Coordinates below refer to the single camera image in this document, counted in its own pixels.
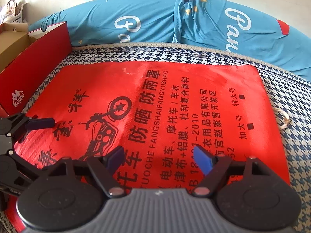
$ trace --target red bag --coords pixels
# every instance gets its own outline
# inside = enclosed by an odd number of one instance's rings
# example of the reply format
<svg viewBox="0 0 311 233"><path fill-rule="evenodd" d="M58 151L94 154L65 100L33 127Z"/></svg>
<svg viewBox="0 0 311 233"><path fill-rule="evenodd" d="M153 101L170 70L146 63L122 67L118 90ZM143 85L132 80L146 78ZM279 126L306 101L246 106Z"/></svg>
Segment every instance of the red bag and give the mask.
<svg viewBox="0 0 311 233"><path fill-rule="evenodd" d="M27 113L35 114L57 122L16 145L17 153L38 167L64 156L105 155L122 145L125 163L114 177L125 189L185 187L190 192L203 178L193 161L193 148L201 145L239 161L255 155L289 183L274 113L250 65L71 65Z"/></svg>

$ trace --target bed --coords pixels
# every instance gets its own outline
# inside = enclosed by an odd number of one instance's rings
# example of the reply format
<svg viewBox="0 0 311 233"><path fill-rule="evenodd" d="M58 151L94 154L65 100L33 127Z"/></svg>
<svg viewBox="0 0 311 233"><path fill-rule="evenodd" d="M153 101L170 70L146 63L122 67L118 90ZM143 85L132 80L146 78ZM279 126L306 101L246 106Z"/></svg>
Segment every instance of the bed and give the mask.
<svg viewBox="0 0 311 233"><path fill-rule="evenodd" d="M310 229L310 146L311 146L311 84L290 72L269 63L226 51L189 46L176 43L123 43L77 47L57 66L29 100L27 112L44 91L54 76L64 67L75 64L99 62L124 62L131 60L168 61L204 65L245 64L256 67L272 107L288 113L290 124L280 131L290 173L290 184L302 200L302 212L295 229L309 232ZM280 113L275 115L278 125L284 124ZM23 228L15 212L14 200L6 215L17 231Z"/></svg>

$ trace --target blue pillowcase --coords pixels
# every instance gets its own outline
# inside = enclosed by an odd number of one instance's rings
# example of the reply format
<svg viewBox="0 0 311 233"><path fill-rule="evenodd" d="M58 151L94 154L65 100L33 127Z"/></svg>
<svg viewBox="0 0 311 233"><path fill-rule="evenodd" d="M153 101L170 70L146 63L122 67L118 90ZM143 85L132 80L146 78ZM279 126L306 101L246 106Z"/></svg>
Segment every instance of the blue pillowcase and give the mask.
<svg viewBox="0 0 311 233"><path fill-rule="evenodd" d="M45 17L67 21L73 46L184 43L250 56L311 81L311 39L276 18L226 0L94 0Z"/></svg>
<svg viewBox="0 0 311 233"><path fill-rule="evenodd" d="M94 0L47 16L29 31L67 21L72 46L172 42L176 0Z"/></svg>
<svg viewBox="0 0 311 233"><path fill-rule="evenodd" d="M174 42L235 52L311 81L311 39L276 18L226 0L176 0Z"/></svg>

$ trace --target star logo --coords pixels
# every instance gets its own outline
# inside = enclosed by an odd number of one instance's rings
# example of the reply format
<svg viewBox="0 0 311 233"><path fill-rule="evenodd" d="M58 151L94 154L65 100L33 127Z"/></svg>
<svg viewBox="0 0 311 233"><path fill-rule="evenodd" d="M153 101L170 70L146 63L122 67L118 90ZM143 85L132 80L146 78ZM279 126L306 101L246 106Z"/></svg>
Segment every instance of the star logo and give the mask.
<svg viewBox="0 0 311 233"><path fill-rule="evenodd" d="M120 112L120 111L124 111L123 107L125 106L125 104L122 104L122 102L120 102L119 105L116 106L116 111Z"/></svg>

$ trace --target red corner patch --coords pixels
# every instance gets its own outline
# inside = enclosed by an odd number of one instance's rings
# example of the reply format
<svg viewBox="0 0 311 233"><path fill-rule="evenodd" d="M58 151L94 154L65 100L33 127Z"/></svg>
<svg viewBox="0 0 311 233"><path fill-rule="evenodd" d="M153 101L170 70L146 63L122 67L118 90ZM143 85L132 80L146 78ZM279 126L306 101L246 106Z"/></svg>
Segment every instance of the red corner patch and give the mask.
<svg viewBox="0 0 311 233"><path fill-rule="evenodd" d="M290 26L281 20L276 20L276 21L279 23L279 25L281 27L282 34L288 35L288 33L290 32Z"/></svg>

